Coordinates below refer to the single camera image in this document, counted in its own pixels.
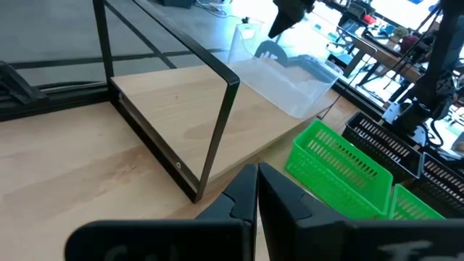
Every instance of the wooden shelf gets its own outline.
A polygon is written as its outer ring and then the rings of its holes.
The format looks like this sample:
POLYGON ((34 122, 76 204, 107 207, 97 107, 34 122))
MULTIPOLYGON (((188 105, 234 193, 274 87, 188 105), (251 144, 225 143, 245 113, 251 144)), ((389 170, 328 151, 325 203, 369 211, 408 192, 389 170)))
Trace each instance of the wooden shelf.
POLYGON ((63 260, 95 220, 195 218, 239 171, 192 204, 109 102, 0 123, 0 141, 5 260, 63 260))
MULTIPOLYGON (((301 69, 294 73, 307 74, 301 69)), ((113 81, 199 178, 223 101, 225 82, 207 66, 120 76, 113 81)), ((333 97, 330 93, 314 115, 330 106, 333 97)), ((242 83, 210 181, 300 124, 300 120, 280 111, 242 83)))

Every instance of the black cable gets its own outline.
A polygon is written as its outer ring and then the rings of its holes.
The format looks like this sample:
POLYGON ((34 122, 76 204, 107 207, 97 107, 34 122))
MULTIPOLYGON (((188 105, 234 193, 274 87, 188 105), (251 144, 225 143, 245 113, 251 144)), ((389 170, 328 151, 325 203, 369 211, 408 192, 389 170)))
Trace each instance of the black cable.
POLYGON ((322 117, 320 118, 321 120, 324 120, 324 118, 327 116, 327 114, 331 111, 332 107, 334 107, 335 103, 337 103, 337 102, 339 101, 340 97, 341 97, 341 94, 339 94, 339 96, 336 97, 336 99, 335 99, 335 101, 332 103, 332 105, 328 107, 328 109, 327 109, 326 113, 324 114, 324 116, 322 116, 322 117))
POLYGON ((363 91, 367 92, 369 95, 371 95, 374 99, 377 99, 379 100, 380 102, 383 102, 385 103, 386 101, 384 101, 384 99, 382 97, 380 97, 375 91, 371 91, 371 90, 368 90, 366 87, 364 86, 358 86, 359 88, 361 88, 363 91))
POLYGON ((34 86, 38 88, 39 90, 44 90, 44 89, 50 89, 50 88, 61 88, 61 87, 68 87, 68 86, 83 86, 83 85, 88 85, 88 84, 94 84, 94 83, 101 83, 99 81, 70 81, 70 82, 61 82, 61 83, 47 83, 47 84, 41 84, 38 86, 34 86))
POLYGON ((427 126, 426 126, 424 123, 420 124, 420 126, 421 126, 421 127, 424 129, 424 131, 426 132, 427 144, 439 148, 439 147, 441 147, 441 146, 444 145, 444 141, 443 141, 442 136, 440 136, 440 133, 438 132, 438 130, 437 130, 436 127, 435 127, 435 122, 436 122, 436 120, 432 120, 432 122, 430 123, 430 129, 434 132, 433 134, 440 140, 440 143, 439 143, 439 144, 435 144, 435 143, 433 143, 433 142, 430 141, 430 138, 428 137, 429 131, 428 131, 427 126))
POLYGON ((217 18, 220 18, 220 19, 225 19, 225 18, 229 18, 229 17, 234 17, 234 18, 237 18, 237 19, 241 20, 242 22, 247 21, 247 20, 254 20, 254 21, 257 21, 257 22, 264 23, 264 22, 261 21, 261 20, 254 19, 254 18, 250 18, 250 17, 242 18, 242 17, 238 17, 238 16, 236 16, 236 15, 227 14, 227 12, 224 11, 224 10, 218 9, 218 8, 215 7, 215 6, 208 7, 208 6, 206 6, 206 5, 202 5, 202 4, 200 4, 198 1, 195 1, 195 2, 194 2, 194 7, 201 8, 201 9, 205 10, 206 12, 209 12, 211 15, 214 15, 214 16, 216 16, 217 18))
MULTIPOLYGON (((407 65, 405 65, 405 66, 404 66, 402 69, 400 69, 399 71, 401 72, 401 71, 404 70, 405 72, 407 72, 408 70, 411 69, 411 67, 413 67, 413 64, 412 64, 412 63, 408 63, 407 65)), ((396 82, 396 77, 397 77, 398 75, 399 75, 399 73, 397 72, 397 73, 395 73, 395 75, 394 75, 392 78, 390 78, 389 84, 387 84, 387 85, 385 86, 384 90, 387 89, 387 88, 390 86, 390 84, 392 84, 392 81, 395 81, 395 82, 396 82)))
POLYGON ((413 46, 411 46, 411 48, 409 48, 406 52, 405 55, 403 55, 401 57, 401 59, 396 62, 391 68, 389 68, 385 73, 382 73, 381 75, 377 75, 376 77, 372 78, 372 79, 368 79, 365 83, 362 83, 362 84, 366 84, 366 83, 369 83, 373 80, 376 80, 376 79, 379 79, 379 78, 382 78, 384 77, 389 71, 393 70, 394 68, 396 68, 396 66, 398 66, 399 64, 401 64, 405 59, 406 57, 414 50, 414 48, 426 37, 426 35, 430 32, 430 30, 432 29, 432 26, 434 25, 434 23, 436 22, 436 19, 438 18, 440 12, 441 12, 442 8, 439 8, 439 11, 436 13, 435 17, 434 17, 434 20, 432 21, 432 23, 430 24, 430 26, 428 27, 427 31, 413 44, 413 46))

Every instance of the green plastic basket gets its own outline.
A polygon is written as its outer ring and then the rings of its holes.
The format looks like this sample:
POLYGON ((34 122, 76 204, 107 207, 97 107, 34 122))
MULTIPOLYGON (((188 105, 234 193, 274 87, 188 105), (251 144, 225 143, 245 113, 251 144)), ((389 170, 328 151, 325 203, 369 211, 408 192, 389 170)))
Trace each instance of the green plastic basket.
POLYGON ((433 208, 397 184, 389 204, 386 219, 389 220, 444 220, 433 208))
POLYGON ((319 120, 294 140, 286 170, 349 218, 386 215, 392 174, 319 120))

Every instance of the black plastic crate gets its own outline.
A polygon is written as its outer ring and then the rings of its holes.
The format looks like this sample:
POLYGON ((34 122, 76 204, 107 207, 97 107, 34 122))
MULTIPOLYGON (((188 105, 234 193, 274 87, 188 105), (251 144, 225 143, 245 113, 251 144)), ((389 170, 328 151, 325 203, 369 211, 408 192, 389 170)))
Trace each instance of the black plastic crate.
POLYGON ((446 218, 464 218, 464 178, 424 153, 424 169, 410 191, 446 218))
POLYGON ((464 177, 464 164, 460 160, 460 156, 452 156, 443 149, 436 148, 433 146, 427 146, 424 152, 431 155, 436 160, 439 160, 442 164, 447 166, 450 170, 456 172, 458 175, 464 177))
POLYGON ((385 167, 393 175, 394 183, 420 177, 421 154, 363 113, 358 112, 349 120, 342 135, 385 167))

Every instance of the workbench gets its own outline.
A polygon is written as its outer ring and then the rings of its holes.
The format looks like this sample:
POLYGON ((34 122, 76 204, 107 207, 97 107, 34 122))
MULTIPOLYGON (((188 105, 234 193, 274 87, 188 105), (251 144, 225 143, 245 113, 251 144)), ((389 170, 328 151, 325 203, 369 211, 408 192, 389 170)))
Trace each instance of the workbench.
MULTIPOLYGON (((327 94, 328 102, 314 111, 315 116, 339 96, 333 91, 327 94)), ((324 121, 341 132, 356 111, 341 97, 324 121)), ((197 204, 191 203, 109 102, 0 123, 2 257, 62 260, 66 238, 92 220, 194 218, 245 163, 267 161, 283 171, 292 140, 309 121, 217 175, 197 204)), ((257 260, 267 260, 267 254, 260 226, 257 260)))
POLYGON ((416 82, 416 80, 422 76, 422 73, 419 71, 419 69, 414 66, 406 65, 403 67, 404 62, 397 64, 401 57, 397 57, 391 54, 387 50, 381 48, 381 46, 379 46, 376 42, 370 41, 364 37, 353 39, 355 48, 359 49, 356 56, 364 57, 364 55, 368 54, 377 60, 377 63, 373 66, 372 69, 369 70, 368 74, 361 80, 361 83, 364 83, 367 79, 369 79, 371 75, 377 70, 379 65, 383 65, 384 67, 399 73, 411 83, 416 82), (376 52, 371 54, 371 48, 374 48, 376 52))

